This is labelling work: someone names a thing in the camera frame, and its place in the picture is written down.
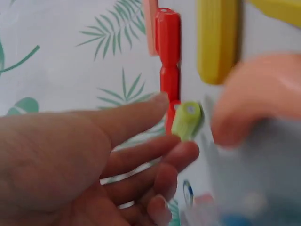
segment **green palm leaf pattern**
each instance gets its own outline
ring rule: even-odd
[[[140,101],[145,101],[149,97],[153,95],[153,93],[146,93],[144,94],[144,85],[145,82],[141,82],[142,74],[139,74],[134,82],[127,87],[126,82],[126,75],[124,69],[122,69],[122,93],[118,93],[112,90],[98,88],[104,96],[97,97],[101,100],[104,105],[99,106],[98,109],[105,110],[113,107],[119,107],[123,105],[127,105],[129,103],[135,103]],[[164,129],[164,119],[162,119],[155,127],[151,128],[150,130],[144,132],[141,135],[146,135],[147,138],[156,137],[165,133]],[[125,146],[134,146],[140,144],[145,141],[145,137],[143,138],[141,135],[138,135],[132,139],[129,139],[125,142],[122,147]]]
[[[10,0],[10,6],[12,6],[14,4],[16,0]]]
[[[168,204],[168,208],[173,215],[173,219],[169,223],[169,226],[181,226],[178,201],[176,199],[172,199]]]
[[[20,60],[18,63],[8,67],[8,68],[4,68],[4,64],[5,64],[5,55],[4,55],[4,49],[0,40],[0,76],[3,72],[7,72],[10,71],[18,66],[20,66],[21,64],[23,64],[25,61],[27,61],[29,58],[31,58],[38,50],[39,50],[39,46],[36,46],[26,57],[24,57],[22,60]]]
[[[87,26],[87,31],[80,31],[81,34],[90,36],[91,39],[77,46],[97,41],[94,60],[96,60],[101,47],[103,47],[103,59],[106,57],[109,49],[112,50],[113,55],[116,54],[117,48],[122,53],[122,40],[127,40],[131,49],[133,39],[139,40],[138,32],[145,34],[141,1],[116,1],[113,9],[108,10],[108,15],[95,16],[95,25]]]
[[[19,100],[11,107],[6,115],[37,113],[39,112],[39,103],[32,97],[25,97]]]

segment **yellow toy piece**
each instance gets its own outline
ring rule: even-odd
[[[172,134],[181,138],[181,141],[191,139],[203,117],[201,106],[197,102],[187,101],[180,104],[175,112]]]
[[[238,0],[196,0],[197,68],[203,82],[223,84],[236,61]]]
[[[301,28],[301,0],[249,0],[265,15]]]

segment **hand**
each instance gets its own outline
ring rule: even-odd
[[[106,111],[0,118],[0,225],[167,225],[166,200],[176,191],[177,173],[198,157],[197,145],[163,136],[111,153],[157,124],[167,108],[160,94]],[[159,157],[126,179],[99,182]]]

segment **red plastic tube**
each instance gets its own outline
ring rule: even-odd
[[[160,89],[172,102],[179,99],[181,20],[179,14],[168,8],[158,8],[155,19],[155,48],[162,62]]]
[[[179,100],[174,100],[169,104],[169,109],[167,111],[167,116],[165,120],[165,131],[166,134],[171,134],[171,128],[173,126],[174,122],[174,116],[175,116],[175,111],[177,109],[177,106],[180,105],[181,102]]]

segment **orange plastic piece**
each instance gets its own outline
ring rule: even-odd
[[[149,54],[158,55],[155,48],[155,16],[158,10],[158,0],[143,0],[146,37]]]
[[[172,134],[171,128],[173,126],[174,117],[175,117],[175,111],[177,109],[177,106],[181,104],[180,100],[174,100],[169,104],[169,109],[167,111],[167,116],[165,120],[165,130],[166,134]]]
[[[193,205],[201,205],[203,203],[213,203],[213,197],[210,193],[193,197]]]
[[[155,25],[156,51],[162,62],[161,91],[166,92],[172,102],[179,99],[180,16],[171,9],[158,8]]]
[[[239,63],[211,121],[214,142],[237,146],[260,119],[301,119],[301,54],[274,53]]]

